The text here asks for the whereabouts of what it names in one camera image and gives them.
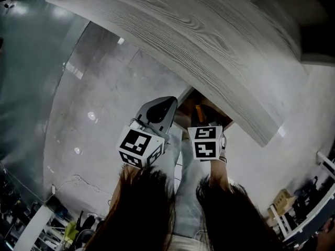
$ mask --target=wrist strap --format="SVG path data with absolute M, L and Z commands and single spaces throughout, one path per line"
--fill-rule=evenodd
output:
M 227 159 L 226 159 L 224 156 L 220 156 L 220 157 L 219 157 L 219 160 L 220 160 L 221 162 L 224 162 L 225 164 L 227 164 Z

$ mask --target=yellow object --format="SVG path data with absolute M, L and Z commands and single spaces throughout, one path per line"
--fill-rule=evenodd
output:
M 72 242 L 74 241 L 76 234 L 79 232 L 75 229 L 76 226 L 77 223 L 75 221 L 71 221 L 65 228 L 64 240 L 66 242 L 72 244 Z

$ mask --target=white wood grain surface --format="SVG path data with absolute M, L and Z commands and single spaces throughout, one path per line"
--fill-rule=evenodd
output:
M 306 84 L 287 35 L 250 0 L 47 0 L 125 38 L 214 102 L 261 146 Z

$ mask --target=marker cube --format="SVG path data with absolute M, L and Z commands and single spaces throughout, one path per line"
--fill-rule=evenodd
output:
M 188 134 L 194 159 L 219 158 L 222 149 L 222 126 L 188 128 Z
M 137 168 L 151 165 L 163 154 L 164 138 L 125 126 L 116 149 L 123 162 Z

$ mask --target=hand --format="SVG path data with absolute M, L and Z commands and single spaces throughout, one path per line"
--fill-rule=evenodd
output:
M 335 228 L 333 223 L 333 219 L 329 219 L 323 225 L 322 232 L 318 234 L 317 251 L 329 251 L 335 248 Z

